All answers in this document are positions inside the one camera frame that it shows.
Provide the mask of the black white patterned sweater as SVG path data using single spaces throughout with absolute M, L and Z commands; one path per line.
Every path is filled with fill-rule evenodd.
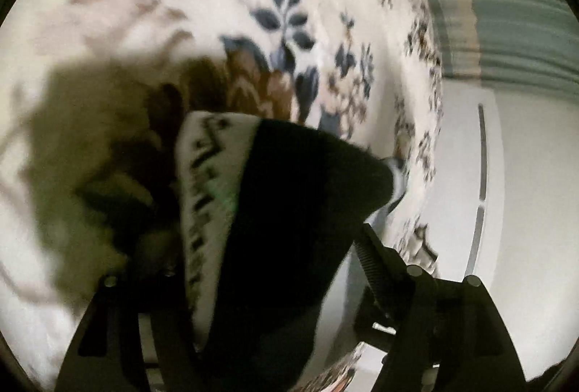
M 404 194 L 397 158 L 254 115 L 194 111 L 176 150 L 192 391 L 287 391 L 366 219 Z

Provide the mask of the white wardrobe door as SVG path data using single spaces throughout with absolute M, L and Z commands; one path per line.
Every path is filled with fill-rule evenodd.
M 448 81 L 443 105 L 422 222 L 441 277 L 483 280 L 534 378 L 578 337 L 578 104 Z

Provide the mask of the white floral bed blanket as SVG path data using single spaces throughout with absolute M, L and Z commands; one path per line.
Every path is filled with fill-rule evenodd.
M 122 260 L 84 216 L 80 179 L 138 135 L 151 88 L 230 55 L 246 113 L 381 157 L 402 146 L 408 189 L 375 228 L 436 270 L 415 236 L 441 121 L 427 0 L 16 0 L 1 26 L 1 331 L 34 388 L 54 388 L 97 279 Z

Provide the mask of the green striped curtain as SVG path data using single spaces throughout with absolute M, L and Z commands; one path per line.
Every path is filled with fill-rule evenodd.
M 428 0 L 445 78 L 578 96 L 578 19 L 565 0 Z

